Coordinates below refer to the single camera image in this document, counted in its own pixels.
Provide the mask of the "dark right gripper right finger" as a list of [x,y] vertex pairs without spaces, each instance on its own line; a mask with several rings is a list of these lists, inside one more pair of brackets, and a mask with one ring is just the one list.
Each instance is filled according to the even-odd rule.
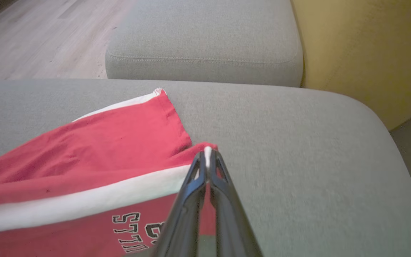
[[222,155],[210,155],[210,200],[216,210],[216,254],[218,257],[262,257],[238,192]]

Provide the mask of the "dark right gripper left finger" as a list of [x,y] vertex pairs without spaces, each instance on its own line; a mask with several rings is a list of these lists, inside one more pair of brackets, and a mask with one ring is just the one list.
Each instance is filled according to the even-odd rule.
[[199,221],[207,188],[204,152],[198,153],[181,185],[152,257],[196,257]]

